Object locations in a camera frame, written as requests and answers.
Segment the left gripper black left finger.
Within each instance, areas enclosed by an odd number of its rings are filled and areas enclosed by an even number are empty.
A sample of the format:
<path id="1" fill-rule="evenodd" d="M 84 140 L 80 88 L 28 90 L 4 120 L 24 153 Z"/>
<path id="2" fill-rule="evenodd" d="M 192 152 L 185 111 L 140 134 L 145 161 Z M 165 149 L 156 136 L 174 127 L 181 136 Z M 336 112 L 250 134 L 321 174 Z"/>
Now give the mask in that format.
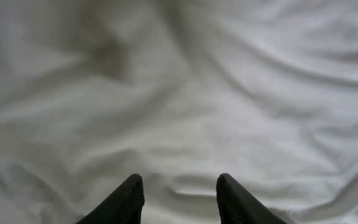
<path id="1" fill-rule="evenodd" d="M 76 224 L 141 224 L 144 203 L 142 177 L 132 174 Z"/>

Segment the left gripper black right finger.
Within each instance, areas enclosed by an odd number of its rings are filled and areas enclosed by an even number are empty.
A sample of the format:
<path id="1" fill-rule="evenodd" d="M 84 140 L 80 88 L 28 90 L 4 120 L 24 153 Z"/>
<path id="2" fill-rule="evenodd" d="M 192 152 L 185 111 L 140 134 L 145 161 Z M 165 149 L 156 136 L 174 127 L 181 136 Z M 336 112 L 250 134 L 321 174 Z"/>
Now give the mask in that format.
<path id="1" fill-rule="evenodd" d="M 227 173 L 217 179 L 216 200 L 221 224 L 287 224 Z"/>

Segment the white t-shirt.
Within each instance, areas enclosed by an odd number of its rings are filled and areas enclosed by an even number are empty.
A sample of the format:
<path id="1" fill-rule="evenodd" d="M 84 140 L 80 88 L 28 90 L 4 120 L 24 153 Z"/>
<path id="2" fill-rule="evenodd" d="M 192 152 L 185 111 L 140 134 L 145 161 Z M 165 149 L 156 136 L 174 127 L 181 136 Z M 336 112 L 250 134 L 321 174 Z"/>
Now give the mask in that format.
<path id="1" fill-rule="evenodd" d="M 358 1 L 0 1 L 0 223 L 358 223 Z"/>

